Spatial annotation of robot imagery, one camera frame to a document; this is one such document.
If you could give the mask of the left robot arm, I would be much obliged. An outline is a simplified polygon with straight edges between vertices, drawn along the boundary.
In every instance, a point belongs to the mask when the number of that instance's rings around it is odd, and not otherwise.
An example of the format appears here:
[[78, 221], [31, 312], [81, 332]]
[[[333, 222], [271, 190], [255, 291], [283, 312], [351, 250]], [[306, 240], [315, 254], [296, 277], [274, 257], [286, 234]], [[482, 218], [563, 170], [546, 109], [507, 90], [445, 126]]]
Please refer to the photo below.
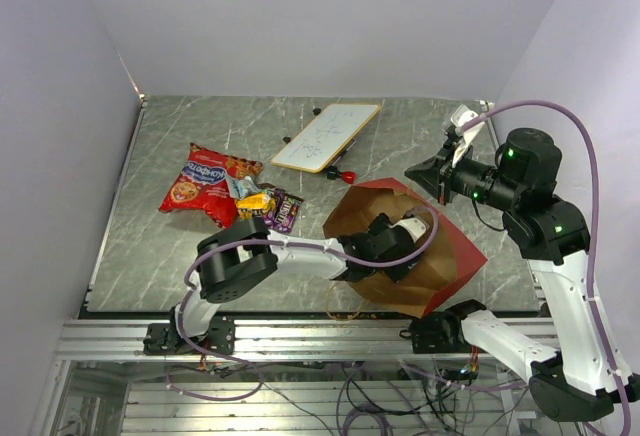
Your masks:
[[197, 246], [184, 276], [188, 293], [172, 310], [160, 348], [196, 351], [219, 307], [271, 276], [356, 283], [382, 272], [397, 282], [417, 264], [437, 229], [436, 222], [412, 212], [396, 222], [381, 213], [364, 232], [323, 240], [277, 232], [257, 217], [235, 223]]

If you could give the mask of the red brown paper bag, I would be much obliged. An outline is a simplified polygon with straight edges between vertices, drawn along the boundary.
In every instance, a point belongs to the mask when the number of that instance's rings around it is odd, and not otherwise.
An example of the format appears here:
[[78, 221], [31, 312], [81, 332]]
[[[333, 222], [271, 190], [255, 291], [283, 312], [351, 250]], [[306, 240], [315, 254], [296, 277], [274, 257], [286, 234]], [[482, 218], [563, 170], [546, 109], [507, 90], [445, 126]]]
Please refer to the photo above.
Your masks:
[[434, 241], [399, 282], [377, 271], [350, 287], [363, 299], [386, 310], [421, 318], [455, 295], [485, 265], [484, 254], [444, 214], [394, 178], [351, 186], [323, 225], [327, 238], [364, 232], [379, 214], [395, 222], [414, 207], [429, 207], [438, 216]]

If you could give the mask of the white blue snack wrapper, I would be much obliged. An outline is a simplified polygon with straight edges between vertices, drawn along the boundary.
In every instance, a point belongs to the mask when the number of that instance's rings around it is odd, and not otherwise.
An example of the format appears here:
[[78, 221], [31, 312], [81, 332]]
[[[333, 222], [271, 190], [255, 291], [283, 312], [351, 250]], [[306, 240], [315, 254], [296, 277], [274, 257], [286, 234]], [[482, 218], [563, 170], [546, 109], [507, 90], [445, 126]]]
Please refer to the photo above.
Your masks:
[[234, 178], [227, 175], [225, 181], [232, 199], [241, 200], [261, 192], [251, 176]]

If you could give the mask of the brown m&m's candy packet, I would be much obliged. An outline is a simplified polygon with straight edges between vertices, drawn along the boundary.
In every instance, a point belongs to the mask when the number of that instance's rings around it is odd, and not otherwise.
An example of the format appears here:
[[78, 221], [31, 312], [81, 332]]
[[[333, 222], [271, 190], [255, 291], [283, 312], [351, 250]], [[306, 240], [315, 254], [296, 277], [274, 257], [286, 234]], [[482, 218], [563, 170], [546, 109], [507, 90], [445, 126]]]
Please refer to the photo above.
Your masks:
[[277, 210], [272, 218], [273, 228], [281, 233], [290, 233], [304, 200], [282, 191]]

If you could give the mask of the red cookie snack bag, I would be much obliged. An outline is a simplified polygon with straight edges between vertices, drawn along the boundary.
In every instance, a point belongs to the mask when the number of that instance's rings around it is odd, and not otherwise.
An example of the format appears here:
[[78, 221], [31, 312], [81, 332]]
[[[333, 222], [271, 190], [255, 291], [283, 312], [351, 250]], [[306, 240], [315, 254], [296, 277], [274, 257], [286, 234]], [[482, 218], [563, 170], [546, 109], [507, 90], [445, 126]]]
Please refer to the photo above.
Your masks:
[[191, 142], [189, 155], [173, 185], [165, 195], [159, 212], [203, 211], [218, 227], [229, 227], [237, 217], [236, 196], [231, 180], [257, 177], [264, 165], [210, 150]]

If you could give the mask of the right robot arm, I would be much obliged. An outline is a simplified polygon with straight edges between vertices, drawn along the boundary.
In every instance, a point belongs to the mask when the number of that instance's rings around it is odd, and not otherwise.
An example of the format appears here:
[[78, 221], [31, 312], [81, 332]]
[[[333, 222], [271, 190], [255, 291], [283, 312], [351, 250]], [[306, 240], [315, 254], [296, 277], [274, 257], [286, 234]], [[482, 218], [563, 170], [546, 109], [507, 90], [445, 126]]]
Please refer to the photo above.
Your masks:
[[624, 362], [606, 366], [602, 336], [587, 294], [590, 234], [582, 212], [554, 193], [562, 152], [543, 131], [517, 128], [496, 152], [496, 165], [471, 157], [454, 128], [432, 158], [405, 175], [442, 205], [454, 195], [502, 213], [549, 307], [560, 347], [554, 349], [502, 323], [477, 301], [456, 305], [459, 317], [440, 329], [442, 343], [459, 352], [477, 346], [527, 382], [537, 406], [556, 422], [591, 422], [615, 405], [639, 399], [639, 376]]

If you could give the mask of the yellow m&m's candy packet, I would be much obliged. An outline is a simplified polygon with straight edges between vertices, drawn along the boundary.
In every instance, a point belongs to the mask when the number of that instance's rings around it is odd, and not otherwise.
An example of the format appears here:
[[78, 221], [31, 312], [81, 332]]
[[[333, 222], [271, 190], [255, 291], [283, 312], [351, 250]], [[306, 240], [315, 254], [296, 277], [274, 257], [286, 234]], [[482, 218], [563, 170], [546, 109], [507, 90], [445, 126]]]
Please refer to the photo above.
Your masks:
[[273, 196], [260, 192], [241, 200], [235, 201], [237, 210], [239, 208], [258, 209], [264, 212], [273, 210], [276, 207], [276, 200]]

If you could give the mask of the purple candy packet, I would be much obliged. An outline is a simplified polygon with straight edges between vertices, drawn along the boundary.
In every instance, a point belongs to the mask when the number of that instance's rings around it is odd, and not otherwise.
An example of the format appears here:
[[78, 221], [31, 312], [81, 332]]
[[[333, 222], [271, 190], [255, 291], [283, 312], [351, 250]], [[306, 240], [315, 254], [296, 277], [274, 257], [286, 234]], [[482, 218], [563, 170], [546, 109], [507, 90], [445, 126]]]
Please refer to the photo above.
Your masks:
[[257, 216], [265, 222], [268, 228], [282, 233], [288, 233], [290, 231], [289, 218], [283, 211], [261, 211]]

